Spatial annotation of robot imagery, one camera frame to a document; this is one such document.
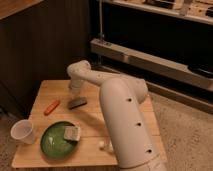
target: sponge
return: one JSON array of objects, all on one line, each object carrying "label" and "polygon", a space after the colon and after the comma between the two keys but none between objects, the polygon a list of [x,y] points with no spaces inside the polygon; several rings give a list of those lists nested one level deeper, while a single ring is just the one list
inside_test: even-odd
[{"label": "sponge", "polygon": [[79,141],[81,128],[79,126],[65,126],[64,139],[69,141]]},{"label": "sponge", "polygon": [[79,107],[79,106],[82,106],[82,105],[85,105],[87,104],[87,99],[86,97],[78,97],[74,100],[71,100],[69,103],[68,103],[68,108],[69,109],[73,109],[73,108],[76,108],[76,107]]}]

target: small object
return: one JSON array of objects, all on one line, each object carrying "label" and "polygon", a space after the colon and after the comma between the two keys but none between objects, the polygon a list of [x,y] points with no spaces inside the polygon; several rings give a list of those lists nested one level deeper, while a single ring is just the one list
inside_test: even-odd
[{"label": "small object", "polygon": [[114,152],[111,141],[109,141],[108,143],[106,143],[105,141],[100,141],[99,142],[99,149],[107,151],[109,153]]},{"label": "small object", "polygon": [[207,9],[206,16],[213,17],[213,6]]},{"label": "small object", "polygon": [[66,126],[64,139],[70,141],[79,141],[81,136],[81,128],[79,126]]},{"label": "small object", "polygon": [[10,135],[15,140],[26,144],[33,144],[36,140],[34,126],[26,119],[16,122],[11,128]]},{"label": "small object", "polygon": [[69,103],[68,103],[68,108],[69,109],[73,109],[73,108],[76,108],[76,107],[79,107],[79,106],[82,106],[82,105],[85,105],[87,104],[87,99],[86,97],[78,97],[74,100],[71,100]]},{"label": "small object", "polygon": [[49,115],[58,105],[60,104],[60,100],[54,101],[52,104],[50,104],[44,111],[44,115]]},{"label": "small object", "polygon": [[213,78],[213,68],[211,66],[189,65],[188,69],[196,74],[200,74],[207,78]]},{"label": "small object", "polygon": [[180,15],[181,16],[186,16],[189,9],[190,9],[190,5],[193,2],[193,0],[184,0],[183,5],[180,9]]}]

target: metal shelf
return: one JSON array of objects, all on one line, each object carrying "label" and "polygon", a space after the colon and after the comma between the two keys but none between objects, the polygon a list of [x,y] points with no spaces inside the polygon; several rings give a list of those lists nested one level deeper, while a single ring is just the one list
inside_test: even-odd
[{"label": "metal shelf", "polygon": [[123,7],[128,7],[128,8],[133,8],[136,10],[142,10],[146,12],[166,15],[170,17],[176,17],[176,18],[180,18],[184,20],[190,20],[190,21],[195,21],[199,23],[213,25],[213,18],[195,16],[195,15],[187,14],[187,12],[185,13],[186,15],[184,15],[183,13],[181,13],[181,9],[179,10],[165,9],[165,8],[155,7],[155,6],[146,5],[146,4],[130,3],[128,1],[123,1],[123,0],[102,0],[102,2],[113,4],[113,5],[119,5]]},{"label": "metal shelf", "polygon": [[213,92],[213,79],[191,72],[186,65],[99,39],[93,39],[90,44],[91,51],[98,55]]}]

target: shelf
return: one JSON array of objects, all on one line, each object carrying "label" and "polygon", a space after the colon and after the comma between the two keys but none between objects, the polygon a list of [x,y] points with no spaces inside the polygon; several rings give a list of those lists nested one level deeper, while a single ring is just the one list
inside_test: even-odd
[{"label": "shelf", "polygon": [[99,39],[93,39],[90,44],[91,51],[98,55],[213,92],[213,79],[191,72],[188,70],[187,65],[110,42],[102,43]]},{"label": "shelf", "polygon": [[103,0],[105,3],[213,25],[213,0]]},{"label": "shelf", "polygon": [[0,0],[0,19],[6,18],[43,0]]}]

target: orange object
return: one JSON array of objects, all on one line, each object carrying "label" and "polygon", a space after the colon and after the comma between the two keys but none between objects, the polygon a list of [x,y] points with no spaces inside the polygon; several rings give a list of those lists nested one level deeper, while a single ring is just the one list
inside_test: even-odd
[{"label": "orange object", "polygon": [[44,111],[44,115],[49,115],[58,105],[60,104],[60,100],[54,101],[52,104],[50,104],[46,110]]}]

